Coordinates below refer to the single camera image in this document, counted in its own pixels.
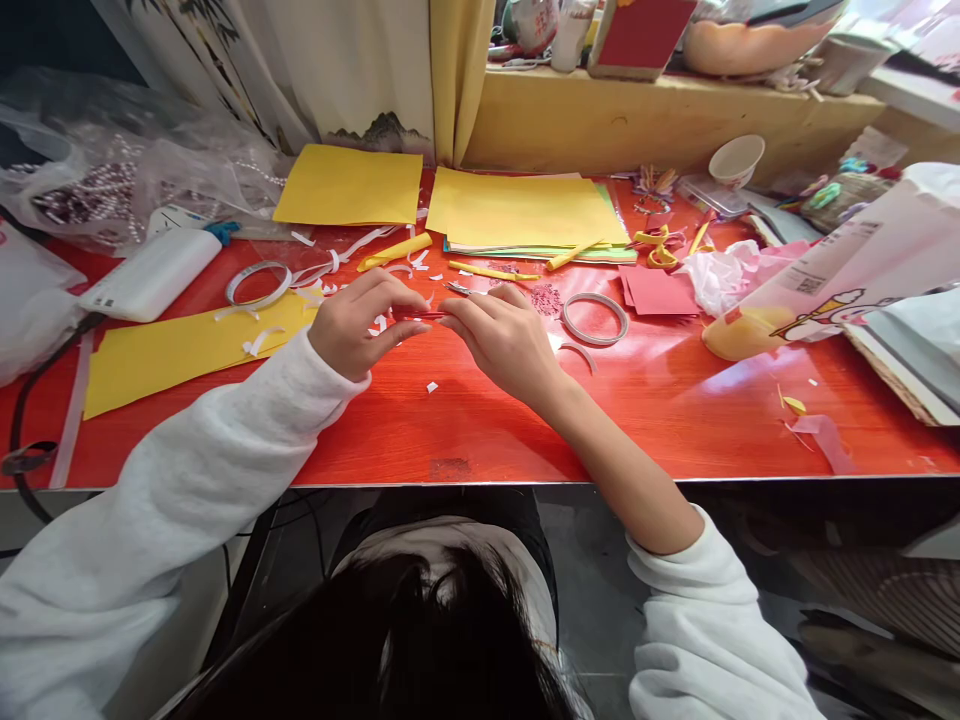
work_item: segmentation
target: person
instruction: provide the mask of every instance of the person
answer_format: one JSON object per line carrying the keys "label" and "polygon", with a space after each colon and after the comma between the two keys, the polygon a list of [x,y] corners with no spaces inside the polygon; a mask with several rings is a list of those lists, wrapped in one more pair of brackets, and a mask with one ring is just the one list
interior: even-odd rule
{"label": "person", "polygon": [[[245,382],[161,423],[114,488],[24,548],[0,578],[0,716],[101,717],[176,607],[184,567],[274,503],[373,365],[430,331],[408,320],[371,336],[391,307],[429,309],[393,275],[364,273]],[[526,297],[505,284],[440,308],[440,324],[569,443],[623,522],[629,567],[652,588],[634,715],[821,717],[730,545],[561,370]],[[329,581],[157,717],[592,717],[559,674],[553,569],[530,493],[505,491],[513,506],[485,504],[478,488],[391,509],[402,492],[351,523]]]}

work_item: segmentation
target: finger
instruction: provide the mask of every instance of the finger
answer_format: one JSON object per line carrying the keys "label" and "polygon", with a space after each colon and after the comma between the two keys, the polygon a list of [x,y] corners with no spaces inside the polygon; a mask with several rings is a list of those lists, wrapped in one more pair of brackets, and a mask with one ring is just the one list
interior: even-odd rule
{"label": "finger", "polygon": [[466,343],[467,349],[470,350],[470,354],[473,355],[474,358],[482,356],[482,351],[480,350],[480,345],[477,343],[477,339],[456,316],[447,315],[445,318],[440,318],[437,320],[437,325],[443,325],[445,328],[453,330],[459,335],[463,342]]}
{"label": "finger", "polygon": [[493,288],[493,290],[491,290],[488,294],[493,295],[496,298],[500,298],[505,303],[510,303],[514,307],[518,307],[521,310],[534,309],[533,304],[527,299],[527,296],[510,283],[497,285],[497,287]]}
{"label": "finger", "polygon": [[383,268],[373,268],[367,270],[365,273],[360,273],[359,277],[356,280],[350,282],[349,286],[345,290],[341,290],[338,294],[341,297],[344,297],[351,302],[359,300],[364,293],[373,289],[382,282],[386,282],[391,277]]}
{"label": "finger", "polygon": [[404,340],[428,332],[430,332],[430,326],[426,323],[418,323],[413,320],[394,323],[380,333],[378,337],[370,339],[370,345],[374,348],[374,357],[379,360]]}
{"label": "finger", "polygon": [[466,298],[447,298],[440,303],[439,309],[454,315],[475,338],[481,340],[489,337],[497,324],[496,320]]}
{"label": "finger", "polygon": [[496,320],[509,317],[510,313],[514,312],[514,309],[511,305],[490,295],[473,293],[467,298],[467,301],[479,306],[487,315]]}
{"label": "finger", "polygon": [[388,277],[354,302],[354,306],[370,320],[373,320],[377,315],[385,314],[391,305],[412,307],[414,310],[423,312],[430,310],[427,301],[420,294],[408,288],[395,277]]}

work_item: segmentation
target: white power bank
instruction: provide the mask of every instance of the white power bank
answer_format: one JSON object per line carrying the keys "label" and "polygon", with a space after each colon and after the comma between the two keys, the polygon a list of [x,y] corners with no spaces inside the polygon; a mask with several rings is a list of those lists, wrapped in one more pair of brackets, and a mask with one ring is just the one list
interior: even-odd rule
{"label": "white power bank", "polygon": [[222,248],[206,230],[168,230],[81,295],[80,307],[120,320],[153,322]]}

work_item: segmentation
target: table surface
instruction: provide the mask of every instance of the table surface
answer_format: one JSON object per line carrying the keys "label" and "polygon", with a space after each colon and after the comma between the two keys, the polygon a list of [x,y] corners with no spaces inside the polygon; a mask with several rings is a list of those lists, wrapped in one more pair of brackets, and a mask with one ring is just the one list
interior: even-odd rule
{"label": "table surface", "polygon": [[[432,172],[425,171],[421,205],[429,202],[432,183]],[[640,216],[633,210],[630,184],[611,180],[609,185],[632,232]],[[700,222],[700,213],[683,204],[675,209],[671,229],[686,227],[689,236]],[[314,235],[318,241],[313,248],[292,242],[235,241],[161,319],[223,306],[227,281],[261,258],[283,260],[293,269],[315,265],[328,257],[325,248],[344,249],[366,230],[323,228]],[[397,242],[401,232],[405,231],[375,241],[368,249]],[[740,223],[715,226],[710,235],[721,249],[751,237]],[[440,282],[428,278],[439,272],[468,287],[490,287],[487,278],[460,276],[446,267],[446,258],[440,261],[442,239],[435,237],[425,261],[430,271],[415,273],[411,281],[417,291],[425,297],[435,293],[434,304],[450,295]],[[117,263],[58,241],[50,247],[91,281]],[[356,253],[327,282],[349,282],[364,256],[363,251]],[[539,272],[543,267],[541,262],[516,262],[521,272]],[[540,282],[553,283],[564,299],[574,293],[599,292],[623,304],[613,266],[571,264]],[[252,287],[245,291],[256,296],[258,289],[249,284]],[[616,320],[610,311],[595,303],[573,306],[571,316],[588,332],[615,332]],[[711,354],[700,341],[706,321],[706,316],[696,320],[632,316],[623,340],[590,350],[598,366],[595,376],[576,353],[560,351],[558,357],[620,427],[680,481],[835,477],[819,450],[804,447],[785,427],[784,421],[792,422],[794,416],[781,408],[778,384],[784,395],[804,401],[811,414],[834,419],[864,476],[916,476],[919,480],[960,472],[956,436],[915,420],[845,338],[797,343],[733,364]],[[105,329],[122,325],[108,321],[97,331],[97,341]],[[559,320],[545,318],[544,325],[556,344],[573,339]],[[24,444],[60,438],[77,360],[78,351],[71,351],[37,384],[27,409]],[[82,423],[67,489],[115,484],[127,455],[151,428],[207,390],[242,381],[258,365],[252,362],[205,375]],[[430,382],[439,385],[432,394],[426,391]],[[22,379],[0,388],[0,437],[9,436],[21,383]],[[46,487],[49,475],[49,467],[38,470],[31,484]],[[531,411],[480,373],[457,336],[436,327],[424,337],[403,343],[376,366],[370,389],[321,434],[295,485],[588,480],[570,449]]]}

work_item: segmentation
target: qr code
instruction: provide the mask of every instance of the qr code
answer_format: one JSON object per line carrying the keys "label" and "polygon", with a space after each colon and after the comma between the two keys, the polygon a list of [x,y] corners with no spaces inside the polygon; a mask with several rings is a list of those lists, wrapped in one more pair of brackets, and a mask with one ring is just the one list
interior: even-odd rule
{"label": "qr code", "polygon": [[817,290],[820,289],[821,285],[823,285],[823,280],[818,280],[817,278],[804,278],[797,286],[797,292],[813,295],[817,292]]}

